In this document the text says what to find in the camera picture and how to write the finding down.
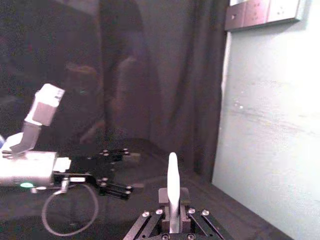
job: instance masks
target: cable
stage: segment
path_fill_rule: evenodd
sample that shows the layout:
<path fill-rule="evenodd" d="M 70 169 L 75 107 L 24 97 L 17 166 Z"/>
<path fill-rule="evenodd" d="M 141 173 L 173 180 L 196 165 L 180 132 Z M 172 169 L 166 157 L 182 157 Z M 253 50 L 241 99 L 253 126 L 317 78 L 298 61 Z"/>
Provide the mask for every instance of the cable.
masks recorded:
<path fill-rule="evenodd" d="M 77 186 L 76 184 L 75 185 L 69 185 L 68 186 L 68 189 L 71 189 L 71 188 L 74 188 L 75 186 Z M 55 190 L 55 189 L 61 189 L 60 186 L 50 186 L 50 187 L 47 187 L 45 190 Z"/>
<path fill-rule="evenodd" d="M 82 231 L 86 230 L 88 227 L 91 226 L 91 224 L 96 220 L 97 216 L 98 216 L 98 212 L 99 212 L 99 203 L 98 203 L 98 199 L 94 193 L 94 191 L 87 185 L 83 185 L 84 187 L 86 187 L 88 189 L 88 191 L 90 192 L 92 199 L 94 201 L 94 213 L 93 216 L 91 218 L 91 220 L 88 222 L 88 224 L 86 226 L 84 226 L 83 228 L 80 228 L 77 231 L 74 232 L 70 232 L 70 233 L 59 233 L 54 231 L 48 224 L 47 222 L 47 209 L 48 209 L 48 205 L 51 202 L 51 200 L 59 195 L 61 192 L 60 191 L 56 191 L 55 193 L 53 193 L 50 197 L 48 197 L 48 199 L 45 201 L 44 206 L 42 208 L 41 211 L 41 218 L 42 218 L 42 223 L 45 227 L 45 229 L 47 229 L 48 232 L 50 232 L 53 235 L 59 236 L 59 237 L 69 237 L 78 233 L 81 233 Z"/>

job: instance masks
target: wall switch panel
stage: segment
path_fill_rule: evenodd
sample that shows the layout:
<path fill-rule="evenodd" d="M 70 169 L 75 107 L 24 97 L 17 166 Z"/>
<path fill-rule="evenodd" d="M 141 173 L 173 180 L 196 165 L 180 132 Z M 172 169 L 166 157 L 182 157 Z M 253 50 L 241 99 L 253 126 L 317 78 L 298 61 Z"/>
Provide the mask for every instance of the wall switch panel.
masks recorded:
<path fill-rule="evenodd" d="M 276 21 L 299 21 L 303 17 L 305 0 L 271 0 L 268 23 Z"/>
<path fill-rule="evenodd" d="M 244 27 L 265 24 L 268 19 L 270 0 L 249 0 L 246 2 Z"/>
<path fill-rule="evenodd" d="M 302 20 L 306 0 L 247 0 L 228 7 L 225 30 L 236 31 Z"/>
<path fill-rule="evenodd" d="M 244 26 L 247 2 L 228 7 L 226 10 L 225 30 L 242 28 Z"/>

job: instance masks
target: green light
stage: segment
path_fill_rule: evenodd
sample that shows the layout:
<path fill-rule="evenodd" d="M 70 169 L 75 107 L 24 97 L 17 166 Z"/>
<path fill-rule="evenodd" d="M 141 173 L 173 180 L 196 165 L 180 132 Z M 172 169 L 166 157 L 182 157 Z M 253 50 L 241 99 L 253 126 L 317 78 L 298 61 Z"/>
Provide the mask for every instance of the green light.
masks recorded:
<path fill-rule="evenodd" d="M 20 184 L 20 187 L 23 187 L 23 188 L 33 188 L 34 185 L 30 182 L 24 182 L 24 183 L 21 183 Z"/>

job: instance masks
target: black metal bracket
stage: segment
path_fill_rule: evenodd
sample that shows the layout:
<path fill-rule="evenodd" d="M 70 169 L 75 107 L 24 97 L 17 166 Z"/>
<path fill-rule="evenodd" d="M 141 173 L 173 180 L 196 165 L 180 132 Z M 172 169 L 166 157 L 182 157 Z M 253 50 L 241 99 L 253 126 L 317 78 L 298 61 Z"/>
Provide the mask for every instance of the black metal bracket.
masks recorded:
<path fill-rule="evenodd" d="M 90 184 L 98 190 L 100 196 L 128 200 L 134 188 L 130 185 L 114 182 L 115 162 L 122 160 L 124 155 L 130 155 L 127 148 L 102 150 L 99 154 L 87 157 L 69 157 L 70 169 L 64 173 L 54 172 L 54 184 L 60 185 L 64 178 L 70 179 L 70 184 Z"/>
<path fill-rule="evenodd" d="M 145 211 L 123 240 L 234 240 L 208 210 L 196 211 L 190 207 L 186 215 L 191 220 L 190 232 L 167 233 L 162 228 L 163 209 Z"/>

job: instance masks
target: white wall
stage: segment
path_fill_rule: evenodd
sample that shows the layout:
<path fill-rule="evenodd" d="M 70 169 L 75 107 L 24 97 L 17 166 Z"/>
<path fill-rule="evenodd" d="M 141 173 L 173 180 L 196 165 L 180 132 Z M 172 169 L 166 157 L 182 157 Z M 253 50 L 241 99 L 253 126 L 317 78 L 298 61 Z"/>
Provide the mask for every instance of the white wall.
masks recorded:
<path fill-rule="evenodd" d="M 320 0 L 302 22 L 231 38 L 213 184 L 290 237 L 319 240 Z"/>

